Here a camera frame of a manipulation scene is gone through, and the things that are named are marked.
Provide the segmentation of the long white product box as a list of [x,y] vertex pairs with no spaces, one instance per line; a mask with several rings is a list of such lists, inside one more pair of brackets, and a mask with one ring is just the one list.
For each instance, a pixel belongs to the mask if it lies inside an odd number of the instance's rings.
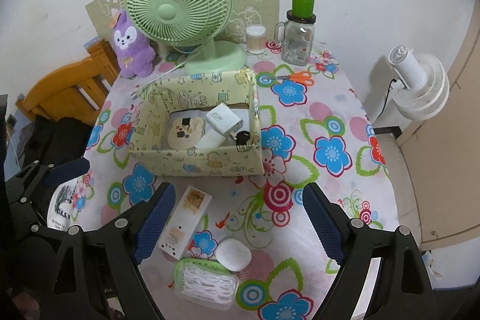
[[163,228],[158,241],[159,248],[170,257],[180,260],[211,201],[212,195],[189,186]]

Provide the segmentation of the white floor fan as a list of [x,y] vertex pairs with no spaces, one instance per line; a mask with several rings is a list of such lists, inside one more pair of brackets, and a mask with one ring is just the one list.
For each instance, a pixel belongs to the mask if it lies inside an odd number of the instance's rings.
[[414,54],[406,46],[396,46],[387,57],[398,78],[393,82],[396,109],[411,121],[425,121],[446,105],[450,84],[442,63],[432,54]]

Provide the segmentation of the white printed tote bag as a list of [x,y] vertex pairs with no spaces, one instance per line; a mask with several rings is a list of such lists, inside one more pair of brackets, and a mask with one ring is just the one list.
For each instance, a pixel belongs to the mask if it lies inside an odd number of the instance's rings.
[[91,198],[92,188],[82,177],[69,180],[55,189],[47,210],[47,227],[66,232]]

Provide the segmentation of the orange handled scissors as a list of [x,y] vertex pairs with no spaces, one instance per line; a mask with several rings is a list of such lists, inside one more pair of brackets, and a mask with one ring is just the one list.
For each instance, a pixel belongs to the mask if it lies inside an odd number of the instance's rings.
[[306,87],[315,85],[315,82],[312,79],[312,73],[309,71],[301,71],[290,75],[276,76],[275,80],[290,80]]

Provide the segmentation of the white square adapter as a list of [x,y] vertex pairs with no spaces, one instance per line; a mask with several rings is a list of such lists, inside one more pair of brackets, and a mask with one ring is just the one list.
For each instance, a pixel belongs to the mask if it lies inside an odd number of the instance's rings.
[[215,129],[210,128],[195,145],[196,149],[217,149],[221,146],[225,146],[227,139],[217,132]]

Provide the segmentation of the white 45W charger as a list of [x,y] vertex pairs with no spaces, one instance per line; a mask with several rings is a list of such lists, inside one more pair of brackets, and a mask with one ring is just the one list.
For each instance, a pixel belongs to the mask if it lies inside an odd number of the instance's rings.
[[231,136],[243,126],[242,118],[224,103],[206,113],[206,122],[222,136]]

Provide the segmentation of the white earbuds case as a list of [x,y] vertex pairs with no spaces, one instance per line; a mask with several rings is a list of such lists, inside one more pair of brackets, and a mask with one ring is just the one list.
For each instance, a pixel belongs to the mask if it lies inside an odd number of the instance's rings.
[[244,270],[252,259],[251,250],[234,238],[221,241],[216,247],[215,257],[222,266],[232,272]]

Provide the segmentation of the floral tablecloth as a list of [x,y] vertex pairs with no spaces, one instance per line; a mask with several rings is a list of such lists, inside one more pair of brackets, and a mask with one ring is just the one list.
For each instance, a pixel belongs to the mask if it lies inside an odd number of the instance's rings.
[[[312,319],[335,278],[338,265],[326,256],[303,208],[303,189],[316,182],[331,202],[371,228],[394,230],[398,223],[393,187],[380,143],[346,74],[324,46],[306,67],[282,62],[273,42],[249,56],[256,73],[261,119],[260,175],[155,176],[130,153],[142,98],[137,86],[186,60],[170,51],[146,79],[118,79],[89,138],[90,170],[82,179],[92,190],[76,224],[94,230],[120,216],[166,180],[176,203],[191,185],[212,195],[183,257],[214,260],[228,238],[252,253],[236,273],[238,292],[228,311],[188,302],[174,292],[176,260],[158,247],[140,266],[166,319]],[[306,87],[276,76],[312,73]]]

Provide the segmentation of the wooden chair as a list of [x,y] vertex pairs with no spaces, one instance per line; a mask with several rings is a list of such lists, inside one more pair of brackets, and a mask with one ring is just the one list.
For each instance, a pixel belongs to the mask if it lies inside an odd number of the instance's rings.
[[17,108],[30,120],[41,116],[57,122],[68,117],[94,125],[120,68],[106,40],[97,40],[87,52],[83,60],[40,79],[16,100]]

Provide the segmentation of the black car key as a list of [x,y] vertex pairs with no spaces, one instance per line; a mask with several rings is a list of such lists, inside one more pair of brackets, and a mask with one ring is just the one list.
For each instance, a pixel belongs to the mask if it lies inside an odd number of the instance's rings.
[[248,131],[240,131],[235,135],[236,146],[247,146],[251,144],[251,134]]

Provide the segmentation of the glass jar green lid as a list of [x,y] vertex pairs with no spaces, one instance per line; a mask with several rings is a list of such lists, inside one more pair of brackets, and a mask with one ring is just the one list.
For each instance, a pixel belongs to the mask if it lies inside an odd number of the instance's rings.
[[281,48],[284,62],[306,66],[310,59],[315,36],[315,0],[292,0],[286,21],[275,27],[274,41]]

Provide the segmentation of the yellow patterned storage box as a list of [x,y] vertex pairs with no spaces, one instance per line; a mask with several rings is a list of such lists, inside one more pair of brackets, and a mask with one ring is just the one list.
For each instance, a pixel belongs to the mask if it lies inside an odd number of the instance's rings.
[[[212,128],[206,113],[224,103],[243,120],[217,149],[175,150],[167,136],[177,118],[201,117],[204,134]],[[256,75],[250,68],[180,76],[154,82],[139,110],[130,153],[150,172],[171,176],[231,176],[263,173],[260,103]],[[250,132],[251,144],[236,146],[235,135]]]

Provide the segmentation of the round beige hedgehog tin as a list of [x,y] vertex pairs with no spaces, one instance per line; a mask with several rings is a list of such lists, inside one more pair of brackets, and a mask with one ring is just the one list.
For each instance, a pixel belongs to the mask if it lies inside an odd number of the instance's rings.
[[171,149],[193,148],[204,135],[205,121],[201,117],[177,118],[168,131],[167,142]]

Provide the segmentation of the green desk fan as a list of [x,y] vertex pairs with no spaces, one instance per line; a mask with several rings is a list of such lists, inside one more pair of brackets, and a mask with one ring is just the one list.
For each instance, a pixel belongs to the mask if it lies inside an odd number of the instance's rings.
[[239,44],[217,40],[230,21],[233,0],[125,0],[131,21],[151,40],[193,47],[185,63],[189,75],[234,71],[247,64]]

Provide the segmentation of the purple plush bunny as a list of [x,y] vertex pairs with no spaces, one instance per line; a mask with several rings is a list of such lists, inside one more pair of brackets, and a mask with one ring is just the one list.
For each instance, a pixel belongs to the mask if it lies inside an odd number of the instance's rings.
[[120,9],[112,18],[112,47],[122,77],[146,78],[153,72],[154,48],[149,38],[134,26],[124,9]]

